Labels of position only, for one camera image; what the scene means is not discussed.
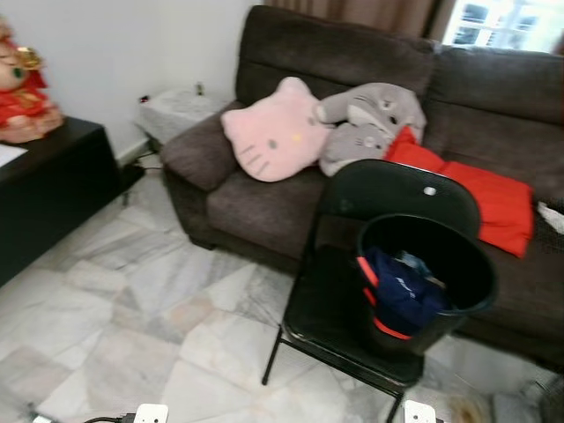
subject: gray stuffed animal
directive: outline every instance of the gray stuffed animal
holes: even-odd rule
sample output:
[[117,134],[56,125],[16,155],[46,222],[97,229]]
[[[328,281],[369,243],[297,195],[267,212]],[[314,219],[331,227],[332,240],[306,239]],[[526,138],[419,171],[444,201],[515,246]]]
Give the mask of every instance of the gray stuffed animal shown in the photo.
[[356,160],[382,159],[392,141],[372,123],[360,126],[343,123],[327,136],[319,167],[327,176],[333,176]]
[[365,84],[332,95],[319,103],[315,114],[324,123],[371,123],[391,141],[407,125],[420,142],[427,123],[414,92],[384,83]]

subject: dark brown sofa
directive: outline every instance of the dark brown sofa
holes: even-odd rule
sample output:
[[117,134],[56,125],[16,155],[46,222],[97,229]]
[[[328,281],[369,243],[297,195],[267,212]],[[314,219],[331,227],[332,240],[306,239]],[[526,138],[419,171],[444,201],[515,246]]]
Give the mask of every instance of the dark brown sofa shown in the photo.
[[[418,94],[423,145],[446,160],[529,183],[537,199],[564,207],[562,58],[487,48],[446,48],[363,26],[256,6],[241,41],[236,80],[243,108],[281,78],[302,78],[323,98],[368,82]],[[167,185],[195,243],[220,245],[281,269],[296,269],[326,182],[317,168],[264,183],[237,165],[220,113],[162,152]],[[564,241],[542,219],[523,260],[484,244],[500,279],[494,307],[460,331],[564,368]]]

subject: black chair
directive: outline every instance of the black chair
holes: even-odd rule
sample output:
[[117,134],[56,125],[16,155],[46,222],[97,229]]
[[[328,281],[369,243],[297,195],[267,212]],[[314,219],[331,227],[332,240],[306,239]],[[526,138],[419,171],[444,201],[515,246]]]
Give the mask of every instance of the black chair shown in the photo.
[[457,182],[380,160],[343,168],[328,182],[317,205],[263,385],[278,346],[286,344],[392,395],[395,402],[387,421],[393,420],[405,391],[421,378],[424,358],[416,353],[377,354],[365,347],[354,323],[361,308],[355,302],[360,288],[354,282],[359,278],[351,273],[351,250],[318,245],[318,228],[326,216],[367,221],[395,213],[432,219],[472,239],[479,232],[478,206]]

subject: pink pillow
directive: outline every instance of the pink pillow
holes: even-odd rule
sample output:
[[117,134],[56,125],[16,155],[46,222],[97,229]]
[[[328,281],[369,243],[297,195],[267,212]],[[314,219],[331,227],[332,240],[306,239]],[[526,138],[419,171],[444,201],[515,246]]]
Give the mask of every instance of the pink pillow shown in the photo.
[[281,181],[313,164],[330,132],[313,113],[319,102],[299,78],[284,78],[270,97],[221,116],[237,161],[263,182]]

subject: black cabinet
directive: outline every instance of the black cabinet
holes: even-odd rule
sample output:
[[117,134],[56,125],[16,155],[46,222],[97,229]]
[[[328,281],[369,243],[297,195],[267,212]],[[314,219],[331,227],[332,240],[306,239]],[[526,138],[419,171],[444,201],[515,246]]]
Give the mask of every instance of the black cabinet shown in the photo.
[[67,118],[0,167],[0,286],[121,192],[99,124]]

